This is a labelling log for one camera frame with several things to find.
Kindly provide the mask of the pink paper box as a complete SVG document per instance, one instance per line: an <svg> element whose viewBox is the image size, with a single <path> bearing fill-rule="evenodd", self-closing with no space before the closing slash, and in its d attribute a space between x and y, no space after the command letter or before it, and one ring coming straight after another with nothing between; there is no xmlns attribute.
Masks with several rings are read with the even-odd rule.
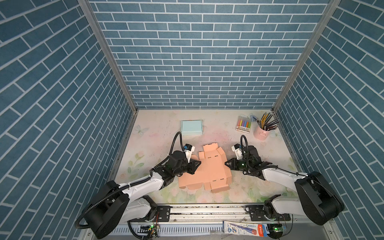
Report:
<svg viewBox="0 0 384 240"><path fill-rule="evenodd" d="M186 173L179 177L180 189L193 191L204 187L206 191L212 193L230 189L232 173L225 165L226 154L217 143L203 146L203 151L197 156L192 155L191 159L201 161L201 165L193 175Z"/></svg>

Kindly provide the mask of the light blue paper box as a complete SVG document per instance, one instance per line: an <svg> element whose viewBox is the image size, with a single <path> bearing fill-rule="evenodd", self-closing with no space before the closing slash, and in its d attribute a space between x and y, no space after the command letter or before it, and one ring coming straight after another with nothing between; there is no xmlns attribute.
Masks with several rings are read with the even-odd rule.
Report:
<svg viewBox="0 0 384 240"><path fill-rule="evenodd" d="M200 136L203 134L202 120L181 121L181 133L183 136Z"/></svg>

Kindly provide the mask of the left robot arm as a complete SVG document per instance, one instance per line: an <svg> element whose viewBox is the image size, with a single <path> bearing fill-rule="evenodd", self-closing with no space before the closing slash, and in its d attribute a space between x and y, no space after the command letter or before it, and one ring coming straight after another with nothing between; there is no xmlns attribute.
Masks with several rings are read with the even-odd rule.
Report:
<svg viewBox="0 0 384 240"><path fill-rule="evenodd" d="M125 184L107 182L75 220L76 229L91 229L97 239L109 235L121 222L150 221L157 204L148 196L170 185L175 177L193 175L201 165L191 151L175 151L150 170L148 176Z"/></svg>

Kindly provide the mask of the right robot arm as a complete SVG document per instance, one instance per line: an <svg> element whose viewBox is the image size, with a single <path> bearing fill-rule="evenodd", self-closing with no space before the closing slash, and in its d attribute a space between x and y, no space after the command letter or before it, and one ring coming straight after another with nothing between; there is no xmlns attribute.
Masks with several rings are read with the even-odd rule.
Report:
<svg viewBox="0 0 384 240"><path fill-rule="evenodd" d="M236 156L225 165L233 171L274 182L296 192L296 199L274 195L264 202L263 213L268 220L287 215L307 216L322 226L345 210L345 204L325 177L319 172L298 173L281 169L270 162L263 162L254 146L232 146Z"/></svg>

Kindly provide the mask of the box of coloured markers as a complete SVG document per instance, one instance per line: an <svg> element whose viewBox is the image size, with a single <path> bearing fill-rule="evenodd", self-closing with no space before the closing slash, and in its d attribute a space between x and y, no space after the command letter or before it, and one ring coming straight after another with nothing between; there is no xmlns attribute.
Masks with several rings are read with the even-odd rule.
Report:
<svg viewBox="0 0 384 240"><path fill-rule="evenodd" d="M252 120L246 117L238 117L236 130L242 133L250 133Z"/></svg>

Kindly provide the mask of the pink pencil cup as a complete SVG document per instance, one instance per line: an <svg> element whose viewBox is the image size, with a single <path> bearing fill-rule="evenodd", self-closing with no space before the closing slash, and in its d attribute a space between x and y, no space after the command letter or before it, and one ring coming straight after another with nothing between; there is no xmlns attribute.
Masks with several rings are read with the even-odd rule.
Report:
<svg viewBox="0 0 384 240"><path fill-rule="evenodd" d="M254 137L259 141L265 141L269 136L270 131L263 130L259 125L256 126Z"/></svg>

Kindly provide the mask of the coloured pencils bundle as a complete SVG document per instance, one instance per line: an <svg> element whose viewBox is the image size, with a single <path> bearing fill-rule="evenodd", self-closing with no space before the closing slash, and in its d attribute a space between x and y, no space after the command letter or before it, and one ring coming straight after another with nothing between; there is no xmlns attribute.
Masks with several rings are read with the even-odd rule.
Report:
<svg viewBox="0 0 384 240"><path fill-rule="evenodd" d="M279 119L273 119L272 113L264 113L260 120L257 120L259 127L264 131L271 131L278 128Z"/></svg>

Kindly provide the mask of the white blue red package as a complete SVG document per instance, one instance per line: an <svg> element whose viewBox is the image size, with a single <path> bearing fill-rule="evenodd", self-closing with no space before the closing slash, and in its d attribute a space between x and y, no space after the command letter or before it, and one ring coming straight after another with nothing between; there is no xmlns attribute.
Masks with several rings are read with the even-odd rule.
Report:
<svg viewBox="0 0 384 240"><path fill-rule="evenodd" d="M270 233L265 224L223 222L224 232L239 236L267 237Z"/></svg>

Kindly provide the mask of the aluminium front rail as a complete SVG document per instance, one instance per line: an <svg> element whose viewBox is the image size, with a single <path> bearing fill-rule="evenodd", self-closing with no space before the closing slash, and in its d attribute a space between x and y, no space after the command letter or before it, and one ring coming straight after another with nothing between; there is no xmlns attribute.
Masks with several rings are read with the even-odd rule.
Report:
<svg viewBox="0 0 384 240"><path fill-rule="evenodd" d="M134 232L140 239L154 237L150 235L149 228L156 229L157 236L197 236L210 234L212 231L223 232L223 222L238 222L250 224L265 224L269 234L274 238L281 238L288 230L278 231L280 225L294 223L299 224L302 231L305 226L318 228L319 225L313 223L307 216L290 215L291 220L283 221L252 221L250 215L244 210L247 205L241 204L192 204L178 205L172 204L169 222L121 222L109 235L117 232Z"/></svg>

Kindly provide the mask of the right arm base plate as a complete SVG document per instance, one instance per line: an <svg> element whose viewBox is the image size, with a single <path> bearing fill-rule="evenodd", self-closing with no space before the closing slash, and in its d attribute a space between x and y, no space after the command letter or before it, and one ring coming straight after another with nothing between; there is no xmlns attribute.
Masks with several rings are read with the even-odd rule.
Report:
<svg viewBox="0 0 384 240"><path fill-rule="evenodd" d="M283 221L291 220L289 214L279 214L270 204L247 205L244 210L250 215L251 220L256 221Z"/></svg>

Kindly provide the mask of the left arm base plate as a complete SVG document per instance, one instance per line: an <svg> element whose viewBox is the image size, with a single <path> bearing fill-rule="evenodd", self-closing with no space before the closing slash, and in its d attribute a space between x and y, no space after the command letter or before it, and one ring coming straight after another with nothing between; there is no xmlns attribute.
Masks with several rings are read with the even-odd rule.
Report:
<svg viewBox="0 0 384 240"><path fill-rule="evenodd" d="M171 206L157 206L156 209L153 207L145 217L133 219L131 222L169 222L171 216L171 208Z"/></svg>

